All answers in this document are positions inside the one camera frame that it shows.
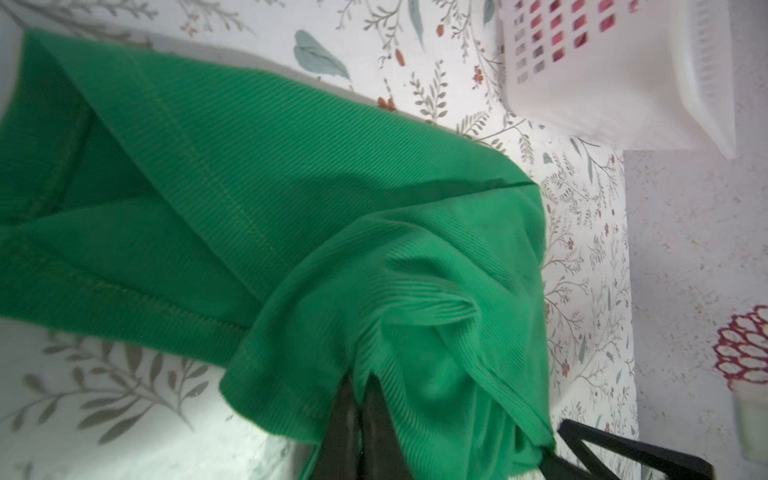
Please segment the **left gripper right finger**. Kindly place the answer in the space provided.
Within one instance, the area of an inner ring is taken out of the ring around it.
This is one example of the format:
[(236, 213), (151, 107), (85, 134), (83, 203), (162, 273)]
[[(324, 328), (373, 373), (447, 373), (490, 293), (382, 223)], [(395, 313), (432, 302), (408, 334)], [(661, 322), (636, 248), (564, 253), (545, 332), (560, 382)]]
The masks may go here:
[(360, 412), (362, 452), (359, 478), (412, 480), (413, 475), (400, 446), (384, 390), (375, 375), (367, 381)]

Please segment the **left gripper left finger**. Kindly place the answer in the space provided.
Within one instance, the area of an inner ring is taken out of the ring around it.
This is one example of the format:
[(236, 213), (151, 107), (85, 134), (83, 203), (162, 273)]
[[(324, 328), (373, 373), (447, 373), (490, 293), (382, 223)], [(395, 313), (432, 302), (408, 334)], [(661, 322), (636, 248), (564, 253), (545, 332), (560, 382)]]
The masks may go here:
[(360, 476), (361, 413), (350, 374), (337, 390), (330, 422), (318, 449), (312, 480), (356, 480)]

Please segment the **green tank top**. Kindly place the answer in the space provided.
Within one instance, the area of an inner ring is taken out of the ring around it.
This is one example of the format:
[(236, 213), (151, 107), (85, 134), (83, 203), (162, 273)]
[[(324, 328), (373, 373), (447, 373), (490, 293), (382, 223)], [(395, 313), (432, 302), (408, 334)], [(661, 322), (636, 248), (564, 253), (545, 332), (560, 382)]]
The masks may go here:
[(469, 139), (258, 70), (29, 31), (1, 124), (1, 314), (225, 370), (319, 443), (383, 389), (417, 479), (554, 444), (538, 186)]

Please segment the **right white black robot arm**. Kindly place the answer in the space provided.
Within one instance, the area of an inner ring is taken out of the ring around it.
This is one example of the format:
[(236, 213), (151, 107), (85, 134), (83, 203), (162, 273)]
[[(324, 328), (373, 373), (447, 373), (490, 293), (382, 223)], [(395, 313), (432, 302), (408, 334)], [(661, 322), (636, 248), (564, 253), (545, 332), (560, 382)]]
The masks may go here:
[(583, 468), (549, 451), (539, 465), (539, 471), (545, 479), (618, 480), (619, 477), (586, 446), (587, 443), (659, 471), (666, 479), (715, 478), (714, 467), (700, 457), (620, 437), (573, 420), (563, 420), (558, 434), (583, 464)]

